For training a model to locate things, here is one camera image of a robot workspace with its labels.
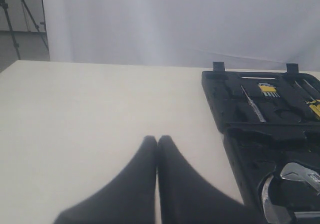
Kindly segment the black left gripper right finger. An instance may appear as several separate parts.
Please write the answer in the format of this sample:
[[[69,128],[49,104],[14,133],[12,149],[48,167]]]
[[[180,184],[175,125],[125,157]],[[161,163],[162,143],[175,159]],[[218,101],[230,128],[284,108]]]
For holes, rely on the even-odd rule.
[[[188,163],[173,139],[158,141],[162,223],[263,223],[259,212],[227,196]]]

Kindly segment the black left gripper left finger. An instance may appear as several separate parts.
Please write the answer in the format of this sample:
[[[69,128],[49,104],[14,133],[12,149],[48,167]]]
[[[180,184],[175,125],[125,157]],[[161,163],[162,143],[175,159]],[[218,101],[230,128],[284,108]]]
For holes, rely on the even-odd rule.
[[[110,183],[62,211],[55,223],[155,223],[156,170],[157,141],[146,136]]]

